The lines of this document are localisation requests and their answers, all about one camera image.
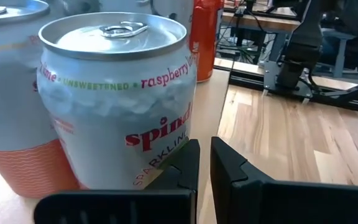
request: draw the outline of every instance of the wooden surface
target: wooden surface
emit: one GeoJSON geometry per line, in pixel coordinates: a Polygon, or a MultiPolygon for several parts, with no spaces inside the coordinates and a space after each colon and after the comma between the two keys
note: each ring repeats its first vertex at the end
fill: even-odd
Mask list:
{"type": "MultiPolygon", "coordinates": [[[[209,145],[211,136],[218,131],[219,120],[226,95],[227,72],[215,70],[208,82],[197,84],[193,114],[191,119],[191,138],[201,145],[200,198],[198,211],[202,209],[205,188],[209,178],[209,145]]],[[[38,200],[26,199],[16,195],[0,175],[0,224],[30,224],[32,211],[38,200]]]]}
{"type": "MultiPolygon", "coordinates": [[[[260,2],[260,4],[254,4],[253,11],[267,10],[268,7],[264,6],[263,5],[264,3],[265,2],[262,1],[262,2],[260,2]]],[[[233,2],[225,1],[224,7],[234,7],[233,2]]],[[[284,15],[289,15],[289,16],[294,15],[294,13],[288,7],[279,8],[274,13],[284,14],[284,15]]],[[[234,26],[236,24],[236,18],[233,18],[233,16],[234,16],[233,13],[224,12],[222,21],[225,24],[230,24],[230,25],[234,26]]],[[[295,28],[297,28],[298,25],[300,24],[298,21],[291,21],[291,20],[286,20],[286,19],[275,19],[275,18],[262,17],[262,16],[257,16],[256,18],[258,18],[260,26],[262,26],[262,28],[264,28],[264,29],[285,30],[285,31],[291,32],[295,28]]],[[[249,26],[258,27],[258,23],[255,20],[255,18],[250,15],[245,15],[243,18],[241,18],[239,21],[239,25],[240,26],[248,26],[248,27],[249,26]]]]}
{"type": "MultiPolygon", "coordinates": [[[[263,73],[255,65],[235,68],[241,66],[263,73]]],[[[316,82],[354,86],[320,77],[316,82]]],[[[229,86],[218,136],[275,179],[358,185],[358,112],[229,86]]]]}

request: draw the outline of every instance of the spindrift can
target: spindrift can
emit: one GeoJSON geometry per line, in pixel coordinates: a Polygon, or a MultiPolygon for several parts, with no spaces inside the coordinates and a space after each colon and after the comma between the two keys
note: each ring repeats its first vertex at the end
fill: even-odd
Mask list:
{"type": "Polygon", "coordinates": [[[0,173],[13,191],[33,198],[78,188],[37,93],[37,34],[50,21],[41,1],[0,5],[0,173]]]}
{"type": "Polygon", "coordinates": [[[101,12],[51,22],[39,36],[39,93],[78,180],[143,189],[189,135],[196,67],[185,27],[101,12]]]}

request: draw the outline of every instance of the can lid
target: can lid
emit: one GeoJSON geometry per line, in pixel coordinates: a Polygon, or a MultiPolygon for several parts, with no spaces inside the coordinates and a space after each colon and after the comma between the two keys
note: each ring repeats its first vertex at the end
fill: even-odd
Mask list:
{"type": "Polygon", "coordinates": [[[0,25],[35,19],[47,15],[49,10],[46,2],[38,0],[26,1],[25,5],[0,6],[0,25]]]}
{"type": "Polygon", "coordinates": [[[39,32],[45,46],[74,58],[106,59],[159,52],[185,41],[186,28],[170,19],[130,12],[97,12],[53,21],[39,32]]]}

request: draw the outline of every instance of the can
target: can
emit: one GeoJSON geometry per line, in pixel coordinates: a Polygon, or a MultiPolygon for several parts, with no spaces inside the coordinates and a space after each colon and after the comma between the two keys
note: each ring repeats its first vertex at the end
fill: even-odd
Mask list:
{"type": "Polygon", "coordinates": [[[66,16],[91,12],[136,12],[163,16],[191,30],[193,0],[48,0],[58,1],[66,16]]]}
{"type": "Polygon", "coordinates": [[[190,50],[196,58],[197,82],[212,76],[223,6],[223,0],[195,0],[190,50]]]}
{"type": "Polygon", "coordinates": [[[196,67],[186,29],[129,12],[41,28],[39,93],[87,189],[143,189],[190,130],[196,67]]]}
{"type": "Polygon", "coordinates": [[[78,183],[37,92],[39,29],[48,4],[0,5],[0,173],[13,191],[40,198],[78,183]]]}

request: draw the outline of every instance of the table leg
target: table leg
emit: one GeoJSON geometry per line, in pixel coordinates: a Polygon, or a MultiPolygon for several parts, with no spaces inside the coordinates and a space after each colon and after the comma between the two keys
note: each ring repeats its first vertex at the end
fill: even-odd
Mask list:
{"type": "Polygon", "coordinates": [[[287,35],[283,33],[276,34],[274,37],[274,42],[272,46],[272,51],[268,57],[269,61],[277,61],[278,56],[280,56],[280,51],[284,46],[287,35]]]}

